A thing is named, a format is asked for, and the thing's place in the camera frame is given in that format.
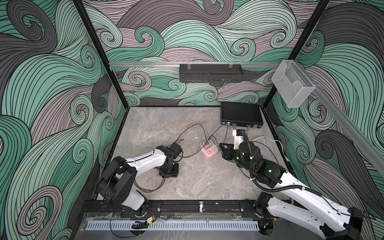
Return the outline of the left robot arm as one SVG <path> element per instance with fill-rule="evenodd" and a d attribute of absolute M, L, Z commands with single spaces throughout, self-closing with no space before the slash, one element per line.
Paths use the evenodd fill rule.
<path fill-rule="evenodd" d="M 179 174 L 176 158 L 182 155 L 181 146 L 172 143 L 131 159 L 115 157 L 97 180 L 96 190 L 113 207 L 128 207 L 135 215 L 143 216 L 148 209 L 148 199 L 142 195 L 143 191 L 132 190 L 136 177 L 158 168 L 162 180 L 175 178 Z"/>

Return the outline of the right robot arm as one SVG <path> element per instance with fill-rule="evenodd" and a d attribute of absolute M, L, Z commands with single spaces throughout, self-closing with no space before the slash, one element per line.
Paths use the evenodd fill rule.
<path fill-rule="evenodd" d="M 254 203 L 261 217 L 259 231 L 270 235 L 275 219 L 301 226 L 324 240 L 358 240 L 364 215 L 356 207 L 339 205 L 300 182 L 281 165 L 263 158 L 260 148 L 242 140 L 219 147 L 226 161 L 248 172 L 250 181 L 262 192 Z"/>

